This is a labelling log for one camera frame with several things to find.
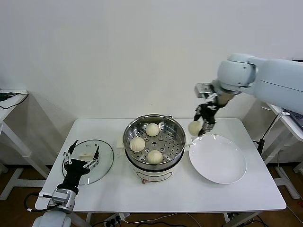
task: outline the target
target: white wall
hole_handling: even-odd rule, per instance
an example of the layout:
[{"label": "white wall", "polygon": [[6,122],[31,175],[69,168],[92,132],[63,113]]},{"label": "white wall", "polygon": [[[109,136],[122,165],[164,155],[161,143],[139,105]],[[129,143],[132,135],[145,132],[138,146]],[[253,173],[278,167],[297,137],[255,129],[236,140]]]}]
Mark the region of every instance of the white wall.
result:
[{"label": "white wall", "polygon": [[[43,156],[59,152],[76,118],[192,117],[195,83],[214,79],[231,53],[301,58],[302,8],[301,0],[1,1],[0,87],[32,94],[27,126],[14,129]],[[241,94],[218,116],[242,119],[253,102]]]}]

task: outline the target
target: white side table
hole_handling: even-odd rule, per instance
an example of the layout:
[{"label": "white side table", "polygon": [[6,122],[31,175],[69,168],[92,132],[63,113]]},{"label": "white side table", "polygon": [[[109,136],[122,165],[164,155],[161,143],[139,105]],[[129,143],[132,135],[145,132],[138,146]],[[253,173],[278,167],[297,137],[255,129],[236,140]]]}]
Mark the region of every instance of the white side table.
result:
[{"label": "white side table", "polygon": [[[272,104],[267,104],[267,105],[275,114],[278,114],[283,111],[281,107]],[[261,156],[265,164],[269,163],[278,154],[278,152],[283,149],[284,145],[289,141],[291,141],[290,139],[292,137],[295,137],[299,141],[303,141],[303,130],[293,121],[293,119],[290,116],[282,116],[280,120],[285,125],[286,128],[277,136],[277,138],[272,142],[272,144],[262,153]],[[299,199],[300,198],[299,193],[297,192],[297,190],[289,180],[283,168],[276,167],[275,170],[280,176],[280,178],[274,179],[277,186],[284,185],[288,189],[293,199]],[[303,162],[297,165],[294,168],[294,171],[296,173],[301,172],[303,174]]]},{"label": "white side table", "polygon": [[[283,210],[284,199],[257,149],[239,119],[217,119],[213,134],[222,135],[242,150],[247,161],[244,177],[232,184],[217,184],[203,178],[192,166],[188,152],[176,172],[160,183],[142,184],[133,173],[125,154],[116,147],[117,138],[133,119],[78,119],[52,167],[42,191],[52,193],[64,177],[63,152],[75,141],[100,139],[111,145],[114,163],[99,181],[79,186],[74,212],[129,213],[241,213],[224,227],[236,227],[266,210]],[[192,119],[175,119],[188,133]],[[38,198],[36,209],[46,208],[49,199]],[[90,226],[73,213],[78,226]]]},{"label": "white side table", "polygon": [[[0,93],[6,92],[27,93],[26,90],[0,90]],[[25,97],[25,95],[17,95],[0,102],[0,105],[3,107],[15,105],[17,103],[20,103]],[[35,153],[33,153],[27,147],[27,145],[23,143],[22,140],[13,132],[13,130],[4,122],[4,119],[10,114],[10,112],[15,107],[16,106],[11,107],[7,110],[0,108],[0,123],[3,124],[2,132],[5,133],[14,142],[14,144],[18,148],[17,152],[46,179],[50,170],[39,159],[39,157]],[[0,171],[6,173],[8,170],[3,164],[0,164]],[[43,187],[45,180],[18,179],[22,171],[22,168],[18,168],[15,170],[13,176],[11,177],[3,192],[1,193],[0,200],[6,200],[13,187]]]}]

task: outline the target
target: power strip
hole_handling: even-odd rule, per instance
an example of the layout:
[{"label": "power strip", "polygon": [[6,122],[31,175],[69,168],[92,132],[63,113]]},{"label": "power strip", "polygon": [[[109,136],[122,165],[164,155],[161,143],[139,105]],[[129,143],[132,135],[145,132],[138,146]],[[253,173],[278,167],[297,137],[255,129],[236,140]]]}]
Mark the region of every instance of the power strip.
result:
[{"label": "power strip", "polygon": [[113,214],[112,216],[108,217],[107,219],[105,219],[104,221],[109,221],[111,219],[115,220],[115,226],[118,225],[118,222],[116,221],[116,217],[119,216],[120,217],[120,221],[124,221],[125,218],[127,218],[128,216],[130,216],[131,213],[116,213],[116,214]]}]

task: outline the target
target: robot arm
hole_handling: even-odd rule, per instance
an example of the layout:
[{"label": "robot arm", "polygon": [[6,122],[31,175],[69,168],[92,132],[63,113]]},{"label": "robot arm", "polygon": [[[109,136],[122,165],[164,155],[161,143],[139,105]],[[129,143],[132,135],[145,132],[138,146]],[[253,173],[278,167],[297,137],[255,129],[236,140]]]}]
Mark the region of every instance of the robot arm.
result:
[{"label": "robot arm", "polygon": [[[231,55],[221,62],[217,80],[196,85],[195,93],[202,104],[196,109],[194,122],[188,126],[189,132],[201,136],[210,131],[218,109],[241,92],[303,114],[303,63],[239,53]],[[197,123],[200,117],[203,122]]]},{"label": "robot arm", "polygon": [[99,146],[90,162],[71,158],[78,140],[75,141],[67,152],[63,153],[63,167],[67,171],[61,184],[57,186],[52,194],[40,192],[40,198],[50,198],[48,208],[71,213],[75,205],[75,197],[79,192],[78,186],[83,175],[88,174],[99,163]]}]

